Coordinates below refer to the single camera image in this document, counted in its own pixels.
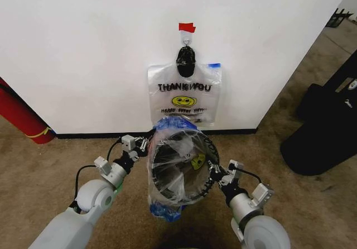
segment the smiley face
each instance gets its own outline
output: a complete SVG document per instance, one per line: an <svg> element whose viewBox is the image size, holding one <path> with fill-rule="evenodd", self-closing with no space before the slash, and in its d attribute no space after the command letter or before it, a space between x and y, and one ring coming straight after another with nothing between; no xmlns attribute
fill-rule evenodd
<svg viewBox="0 0 357 249"><path fill-rule="evenodd" d="M190 108L194 104L196 104L197 99L193 97L184 97L184 96L179 96L179 97L174 97L172 99L172 104L174 104L177 107L181 108Z"/></svg>

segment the clear plastic bag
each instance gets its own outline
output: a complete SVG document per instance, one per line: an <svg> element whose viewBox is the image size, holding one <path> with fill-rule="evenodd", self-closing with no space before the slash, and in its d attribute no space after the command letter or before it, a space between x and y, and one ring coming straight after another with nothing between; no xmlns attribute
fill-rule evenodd
<svg viewBox="0 0 357 249"><path fill-rule="evenodd" d="M179 74L177 64L148 69L151 120L164 116L184 116L199 125L215 121L220 88L221 64L195 64L192 76Z"/></svg>
<svg viewBox="0 0 357 249"><path fill-rule="evenodd" d="M213 182L208 160L219 162L215 146L182 117L162 118L155 125L148 154L150 211L174 221L182 207L202 199Z"/></svg>

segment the brown carpet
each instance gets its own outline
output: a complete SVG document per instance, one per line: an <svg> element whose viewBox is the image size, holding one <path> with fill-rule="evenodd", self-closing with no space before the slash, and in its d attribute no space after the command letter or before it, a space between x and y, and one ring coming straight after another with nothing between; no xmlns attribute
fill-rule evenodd
<svg viewBox="0 0 357 249"><path fill-rule="evenodd" d="M294 174L279 153L280 143L302 123L294 111L307 87L327 81L356 48L356 25L346 21L337 29L324 29L257 134L211 136L223 166L229 159L241 161L276 191L265 212L285 226L292 248L356 247L357 158L323 175L305 177ZM114 139L37 145L4 119L0 125L0 247L27 248L71 203L77 169L105 156ZM95 170L85 170L80 182L98 177ZM217 186L187 207L178 222L166 223L148 210L147 183L146 159L141 159L113 207L99 220L88 248L240 248L230 228L231 211ZM254 179L242 178L249 192L255 185Z"/></svg>

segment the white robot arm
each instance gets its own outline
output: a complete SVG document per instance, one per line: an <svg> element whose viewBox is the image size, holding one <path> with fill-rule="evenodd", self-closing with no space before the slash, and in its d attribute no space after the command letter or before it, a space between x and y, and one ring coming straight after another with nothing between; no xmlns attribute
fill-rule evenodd
<svg viewBox="0 0 357 249"><path fill-rule="evenodd" d="M110 208L121 184L133 164L145 155L146 138L123 136L123 155L110 165L98 157L94 164L103 180L85 183L66 211L56 216L40 233L30 249L81 249L85 248L100 216Z"/></svg>
<svg viewBox="0 0 357 249"><path fill-rule="evenodd" d="M123 155L110 165L98 157L94 164L103 180L84 184L66 211L56 216L40 233L30 249L81 249L85 248L100 216L110 208L121 184L139 157L147 155L146 138L123 136ZM231 160L228 169L211 164L211 179L219 184L226 203L233 211L231 226L243 249L290 249L284 228L276 220L263 215L263 205L274 191L261 183L252 193L240 188L239 177L243 165Z"/></svg>

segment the red cylinder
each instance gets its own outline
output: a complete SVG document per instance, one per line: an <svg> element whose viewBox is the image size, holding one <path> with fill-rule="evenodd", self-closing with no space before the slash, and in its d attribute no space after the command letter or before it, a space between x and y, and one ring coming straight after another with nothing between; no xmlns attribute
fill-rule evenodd
<svg viewBox="0 0 357 249"><path fill-rule="evenodd" d="M0 114L37 144L55 138L51 128L0 78Z"/></svg>

